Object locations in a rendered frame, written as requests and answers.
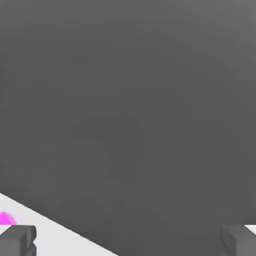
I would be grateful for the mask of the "large magenta box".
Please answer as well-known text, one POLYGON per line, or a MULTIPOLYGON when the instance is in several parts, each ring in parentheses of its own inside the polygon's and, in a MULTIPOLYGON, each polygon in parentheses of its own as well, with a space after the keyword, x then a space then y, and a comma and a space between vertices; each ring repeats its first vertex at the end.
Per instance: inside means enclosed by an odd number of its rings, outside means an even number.
POLYGON ((8 212, 0 211, 0 226, 16 225, 15 218, 8 212))

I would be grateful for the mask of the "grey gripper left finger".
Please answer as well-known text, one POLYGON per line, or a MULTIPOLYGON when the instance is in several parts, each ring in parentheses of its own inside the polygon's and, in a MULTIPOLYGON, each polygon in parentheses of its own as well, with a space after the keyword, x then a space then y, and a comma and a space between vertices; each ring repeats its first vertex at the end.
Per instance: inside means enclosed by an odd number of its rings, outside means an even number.
POLYGON ((0 256, 37 256, 34 225, 7 225, 0 234, 0 256))

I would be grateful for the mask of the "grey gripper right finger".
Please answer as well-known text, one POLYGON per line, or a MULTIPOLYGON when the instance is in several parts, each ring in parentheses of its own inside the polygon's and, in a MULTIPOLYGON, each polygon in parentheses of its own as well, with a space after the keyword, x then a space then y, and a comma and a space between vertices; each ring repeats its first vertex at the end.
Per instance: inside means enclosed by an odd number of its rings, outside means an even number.
POLYGON ((219 256, 256 256, 256 234, 245 225, 221 225, 219 256))

